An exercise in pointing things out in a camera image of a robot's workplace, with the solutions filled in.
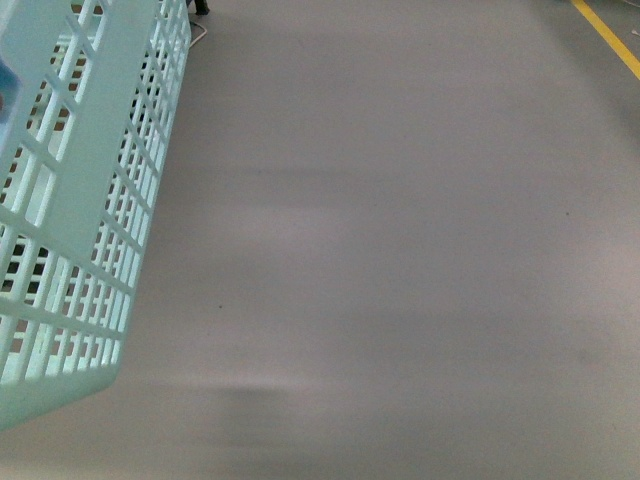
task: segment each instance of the concrete floor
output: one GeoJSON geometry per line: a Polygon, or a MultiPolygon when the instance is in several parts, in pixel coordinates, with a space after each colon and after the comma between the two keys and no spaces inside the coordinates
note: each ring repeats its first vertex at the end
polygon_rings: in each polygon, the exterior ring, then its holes
{"type": "Polygon", "coordinates": [[[210,3],[122,373],[0,477],[637,480],[640,83],[577,10],[210,3]]]}

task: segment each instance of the gray floor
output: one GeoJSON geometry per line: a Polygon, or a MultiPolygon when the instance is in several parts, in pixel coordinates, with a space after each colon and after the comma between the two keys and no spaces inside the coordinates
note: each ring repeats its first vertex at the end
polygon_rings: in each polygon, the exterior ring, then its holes
{"type": "Polygon", "coordinates": [[[637,480],[640,83],[571,4],[210,3],[121,376],[0,477],[637,480]]]}

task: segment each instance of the floor marking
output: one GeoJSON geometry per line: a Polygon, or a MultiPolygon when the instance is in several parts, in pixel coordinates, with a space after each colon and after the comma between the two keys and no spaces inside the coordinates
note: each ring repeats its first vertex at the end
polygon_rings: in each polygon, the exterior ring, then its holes
{"type": "Polygon", "coordinates": [[[573,6],[578,9],[584,18],[596,29],[602,38],[609,44],[614,52],[625,63],[629,70],[633,72],[638,80],[640,80],[640,60],[638,60],[631,50],[622,43],[615,33],[604,23],[596,12],[594,12],[584,0],[571,0],[573,6]]]}

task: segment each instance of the black object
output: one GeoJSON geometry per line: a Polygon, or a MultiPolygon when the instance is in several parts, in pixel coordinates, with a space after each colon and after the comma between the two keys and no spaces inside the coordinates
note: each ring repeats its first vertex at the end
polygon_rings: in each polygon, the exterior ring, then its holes
{"type": "MultiPolygon", "coordinates": [[[[209,10],[209,5],[207,5],[207,0],[195,0],[196,2],[196,15],[202,17],[203,15],[208,15],[211,10],[209,10]]],[[[191,3],[191,0],[187,0],[187,6],[191,3]]]]}

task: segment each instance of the light blue basket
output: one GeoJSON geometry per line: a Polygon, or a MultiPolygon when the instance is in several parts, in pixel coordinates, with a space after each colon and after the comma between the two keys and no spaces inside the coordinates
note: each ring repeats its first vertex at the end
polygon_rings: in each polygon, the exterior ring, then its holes
{"type": "Polygon", "coordinates": [[[0,0],[0,429],[115,379],[189,42],[184,0],[0,0]]]}

